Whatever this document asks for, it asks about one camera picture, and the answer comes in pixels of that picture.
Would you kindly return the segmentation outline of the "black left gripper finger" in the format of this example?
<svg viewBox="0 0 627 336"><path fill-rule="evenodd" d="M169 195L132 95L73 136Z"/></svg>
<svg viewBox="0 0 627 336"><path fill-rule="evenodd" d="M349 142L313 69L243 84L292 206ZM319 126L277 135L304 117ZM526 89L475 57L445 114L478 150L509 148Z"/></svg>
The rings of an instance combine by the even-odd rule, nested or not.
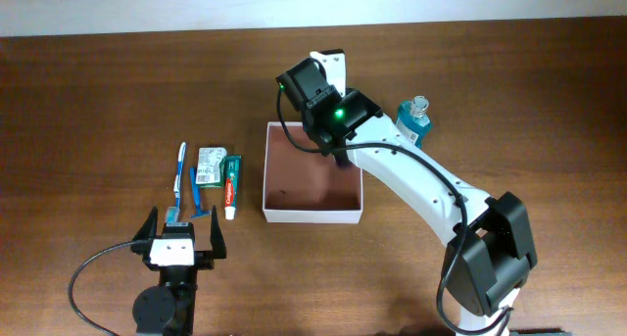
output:
<svg viewBox="0 0 627 336"><path fill-rule="evenodd" d="M156 236L158 223L158 208L153 207L148 217L133 236L133 241L149 240Z"/></svg>
<svg viewBox="0 0 627 336"><path fill-rule="evenodd" d="M227 252L225 241L224 241L221 229L219 227L216 206L212 206L212 211L211 211L210 243L212 245L213 253L226 253Z"/></svg>

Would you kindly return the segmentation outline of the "white cardboard box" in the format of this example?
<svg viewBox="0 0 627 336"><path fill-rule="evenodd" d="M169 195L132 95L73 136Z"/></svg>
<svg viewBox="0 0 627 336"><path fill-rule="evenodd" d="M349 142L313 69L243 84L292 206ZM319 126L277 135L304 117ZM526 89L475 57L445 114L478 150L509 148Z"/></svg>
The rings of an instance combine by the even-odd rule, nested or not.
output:
<svg viewBox="0 0 627 336"><path fill-rule="evenodd" d="M262 210L269 223L357 224L362 171L296 149L278 121L266 128Z"/></svg>

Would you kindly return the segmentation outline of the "blue mouthwash bottle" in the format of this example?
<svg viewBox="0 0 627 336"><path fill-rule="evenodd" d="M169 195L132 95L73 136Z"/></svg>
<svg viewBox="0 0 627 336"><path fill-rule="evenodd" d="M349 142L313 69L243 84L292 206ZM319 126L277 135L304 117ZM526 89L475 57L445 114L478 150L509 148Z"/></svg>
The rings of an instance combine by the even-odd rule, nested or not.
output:
<svg viewBox="0 0 627 336"><path fill-rule="evenodd" d="M397 112L396 127L417 148L432 128L427 115L429 101L424 96L415 96L400 104Z"/></svg>

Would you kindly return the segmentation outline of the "green white soap box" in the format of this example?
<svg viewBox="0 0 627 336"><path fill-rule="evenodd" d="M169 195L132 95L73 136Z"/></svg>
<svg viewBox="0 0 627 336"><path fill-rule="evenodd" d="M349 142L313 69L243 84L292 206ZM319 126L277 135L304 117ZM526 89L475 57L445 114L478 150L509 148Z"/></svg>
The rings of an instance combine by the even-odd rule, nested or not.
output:
<svg viewBox="0 0 627 336"><path fill-rule="evenodd" d="M199 187L222 187L224 185L224 164L227 150L223 147L203 147L199 149L196 167L196 184Z"/></svg>

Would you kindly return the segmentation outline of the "clear bottle with purple liquid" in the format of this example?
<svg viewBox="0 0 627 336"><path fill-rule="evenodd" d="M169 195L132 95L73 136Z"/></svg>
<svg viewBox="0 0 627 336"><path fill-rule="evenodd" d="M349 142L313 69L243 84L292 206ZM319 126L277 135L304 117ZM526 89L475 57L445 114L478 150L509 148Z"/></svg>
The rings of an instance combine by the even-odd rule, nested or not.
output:
<svg viewBox="0 0 627 336"><path fill-rule="evenodd" d="M352 165L351 161L348 158L347 153L344 151L335 153L334 159L335 159L336 165L339 168L348 168Z"/></svg>

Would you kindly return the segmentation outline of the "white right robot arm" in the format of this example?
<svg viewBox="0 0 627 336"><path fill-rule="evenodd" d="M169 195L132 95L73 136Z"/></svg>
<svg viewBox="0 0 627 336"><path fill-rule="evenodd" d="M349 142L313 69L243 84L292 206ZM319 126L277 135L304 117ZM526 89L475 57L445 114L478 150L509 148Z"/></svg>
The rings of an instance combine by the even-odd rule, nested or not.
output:
<svg viewBox="0 0 627 336"><path fill-rule="evenodd" d="M411 144L357 89L340 92L321 62L306 58L276 79L299 112L313 154L331 155L389 187L445 246L436 309L457 335L507 335L513 302L538 257L527 210L495 198Z"/></svg>

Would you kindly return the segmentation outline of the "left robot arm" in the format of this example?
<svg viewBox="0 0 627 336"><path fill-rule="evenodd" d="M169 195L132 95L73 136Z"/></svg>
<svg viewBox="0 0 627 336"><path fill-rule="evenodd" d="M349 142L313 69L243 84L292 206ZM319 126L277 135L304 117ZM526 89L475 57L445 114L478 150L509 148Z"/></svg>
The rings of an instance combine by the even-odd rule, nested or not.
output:
<svg viewBox="0 0 627 336"><path fill-rule="evenodd" d="M132 315L138 335L191 335L193 333L197 274L212 270L227 256L218 224L211 210L210 250L197 250L191 222L167 222L157 233L158 210L153 209L132 238L131 251L159 274L155 286L135 299Z"/></svg>

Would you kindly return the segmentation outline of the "blue white toothbrush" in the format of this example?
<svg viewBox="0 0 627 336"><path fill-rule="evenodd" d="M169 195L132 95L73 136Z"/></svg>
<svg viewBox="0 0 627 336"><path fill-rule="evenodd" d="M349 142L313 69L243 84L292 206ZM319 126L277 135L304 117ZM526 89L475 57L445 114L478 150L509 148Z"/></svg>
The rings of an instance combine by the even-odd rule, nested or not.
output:
<svg viewBox="0 0 627 336"><path fill-rule="evenodd" d="M177 152L177 172L176 172L176 176L174 179L174 184L172 186L172 191L174 193L175 202L173 206L168 207L167 209L166 223L178 222L178 218L180 215L180 205L181 205L180 188L181 188L182 172L184 168L186 147L187 147L187 144L185 142L182 142Z"/></svg>

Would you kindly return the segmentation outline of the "blue disposable razor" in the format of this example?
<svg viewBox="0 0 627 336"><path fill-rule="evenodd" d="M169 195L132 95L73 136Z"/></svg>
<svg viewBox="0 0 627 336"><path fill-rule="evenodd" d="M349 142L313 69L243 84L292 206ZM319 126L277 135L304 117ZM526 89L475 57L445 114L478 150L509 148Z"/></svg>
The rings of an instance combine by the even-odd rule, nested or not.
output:
<svg viewBox="0 0 627 336"><path fill-rule="evenodd" d="M204 211L202 206L202 199L200 194L200 188L196 182L196 169L191 167L189 169L190 183L192 187L192 195L194 199L195 213L190 217L191 219L197 219L211 214L210 211Z"/></svg>

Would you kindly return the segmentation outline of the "green red toothpaste tube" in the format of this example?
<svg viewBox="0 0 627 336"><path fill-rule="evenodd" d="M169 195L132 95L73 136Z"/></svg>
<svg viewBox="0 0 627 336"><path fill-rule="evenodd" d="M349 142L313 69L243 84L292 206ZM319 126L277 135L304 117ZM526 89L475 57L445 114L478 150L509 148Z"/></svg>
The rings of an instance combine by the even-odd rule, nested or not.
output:
<svg viewBox="0 0 627 336"><path fill-rule="evenodd" d="M241 161L239 155L227 156L225 159L224 211L227 220L234 220L236 216Z"/></svg>

